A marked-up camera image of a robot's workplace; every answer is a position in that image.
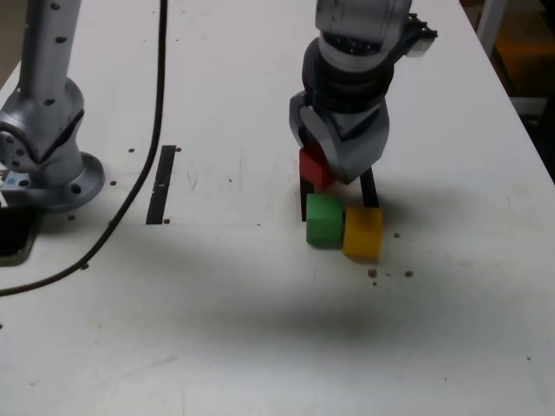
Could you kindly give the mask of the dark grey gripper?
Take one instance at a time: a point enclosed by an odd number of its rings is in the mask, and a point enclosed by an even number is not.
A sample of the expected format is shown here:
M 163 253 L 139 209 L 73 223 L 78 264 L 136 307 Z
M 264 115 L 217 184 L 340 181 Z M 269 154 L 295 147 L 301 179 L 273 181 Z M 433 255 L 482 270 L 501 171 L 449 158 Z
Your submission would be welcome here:
M 336 181 L 352 183 L 381 158 L 389 136 L 385 100 L 355 114 L 309 105 L 306 92 L 290 99 L 291 132 L 301 148 L 315 143 L 321 147 Z

